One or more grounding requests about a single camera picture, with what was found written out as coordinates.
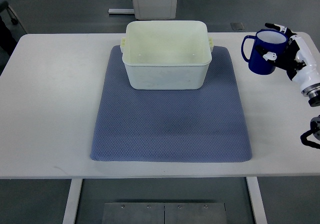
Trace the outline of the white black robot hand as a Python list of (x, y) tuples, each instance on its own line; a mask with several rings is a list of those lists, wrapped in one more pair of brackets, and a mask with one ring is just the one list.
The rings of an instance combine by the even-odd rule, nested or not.
[(302, 94), (319, 94), (320, 74), (317, 62), (305, 40), (283, 25), (265, 23), (265, 27), (283, 33), (288, 42), (282, 54), (277, 55), (257, 45), (255, 50), (258, 54), (270, 65), (284, 69), (289, 79), (299, 85)]

